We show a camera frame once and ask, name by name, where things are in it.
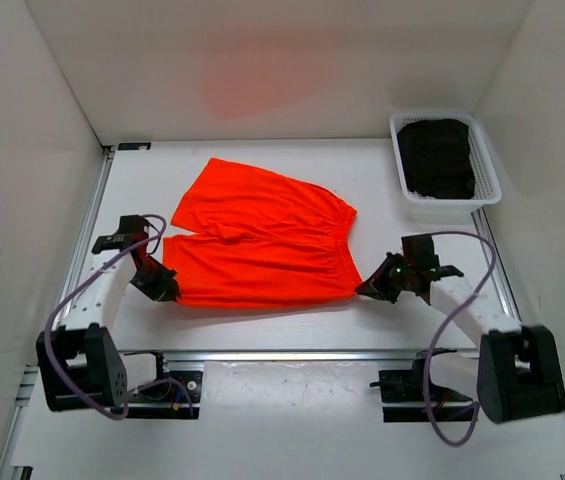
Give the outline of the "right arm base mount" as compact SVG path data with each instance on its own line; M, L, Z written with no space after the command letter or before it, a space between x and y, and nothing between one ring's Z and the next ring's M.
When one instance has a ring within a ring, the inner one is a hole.
M370 384L381 395L384 423L428 423L423 395L425 352L416 354L408 369L385 369ZM455 390L431 384L429 398L438 422L470 422L473 400Z

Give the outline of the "orange shorts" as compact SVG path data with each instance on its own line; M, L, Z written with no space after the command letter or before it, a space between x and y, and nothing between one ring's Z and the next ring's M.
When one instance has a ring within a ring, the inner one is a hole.
M348 239L357 211L330 190L212 158L181 198L163 241L181 304L311 307L352 298L362 278Z

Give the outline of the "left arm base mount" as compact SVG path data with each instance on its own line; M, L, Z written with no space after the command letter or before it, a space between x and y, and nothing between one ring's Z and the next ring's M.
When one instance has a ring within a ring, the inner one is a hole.
M203 371L176 366L164 352L122 354L128 381L127 419L197 420Z

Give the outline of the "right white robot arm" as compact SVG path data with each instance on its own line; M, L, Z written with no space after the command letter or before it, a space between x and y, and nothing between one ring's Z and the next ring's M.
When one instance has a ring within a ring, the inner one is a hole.
M387 254L356 292L394 303L403 292L444 314L475 345L470 359L438 346L414 363L411 387L432 400L444 390L478 403L495 424L565 411L565 387L552 332L524 326L492 308L452 265L435 254Z

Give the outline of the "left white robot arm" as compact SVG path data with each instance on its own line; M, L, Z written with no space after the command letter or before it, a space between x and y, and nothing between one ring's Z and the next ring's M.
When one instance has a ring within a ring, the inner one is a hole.
M55 309L36 340L43 391L53 412L92 408L118 419L132 396L168 395L172 377L157 353L124 355L111 335L125 291L134 287L155 302L175 302L175 272L143 253L93 259L81 288Z

